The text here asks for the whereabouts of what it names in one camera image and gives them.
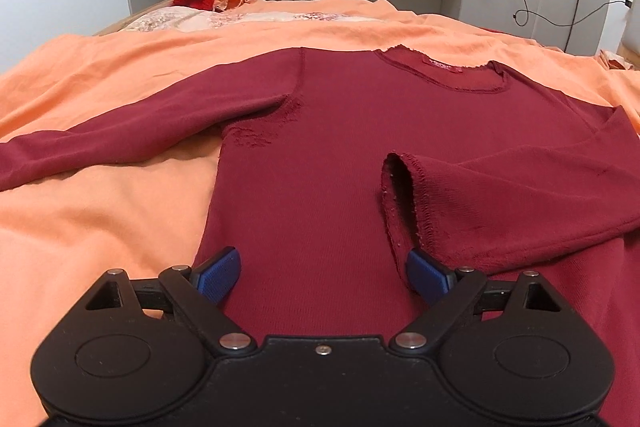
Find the floral patterned pillow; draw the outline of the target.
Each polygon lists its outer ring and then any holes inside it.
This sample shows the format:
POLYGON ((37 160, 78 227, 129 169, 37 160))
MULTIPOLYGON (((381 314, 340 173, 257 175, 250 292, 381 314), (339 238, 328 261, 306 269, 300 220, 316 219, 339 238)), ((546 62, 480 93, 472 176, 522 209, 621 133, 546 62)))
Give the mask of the floral patterned pillow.
POLYGON ((334 20, 348 20, 347 15, 322 12, 290 13, 235 13, 210 12, 182 6, 168 6, 146 13, 129 23, 125 30, 151 32, 164 29, 177 29, 190 32, 213 28, 221 28, 239 22, 267 22, 286 23, 292 20, 320 20, 320 22, 334 22, 334 20))

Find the orange patterned cloth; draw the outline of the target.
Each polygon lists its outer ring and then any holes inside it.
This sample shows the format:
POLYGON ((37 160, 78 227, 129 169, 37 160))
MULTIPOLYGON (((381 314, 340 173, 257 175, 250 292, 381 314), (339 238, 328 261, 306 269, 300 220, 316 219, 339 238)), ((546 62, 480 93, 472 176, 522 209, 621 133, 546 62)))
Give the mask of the orange patterned cloth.
POLYGON ((216 13, 227 12, 244 4, 246 0, 214 0, 213 11, 216 13))

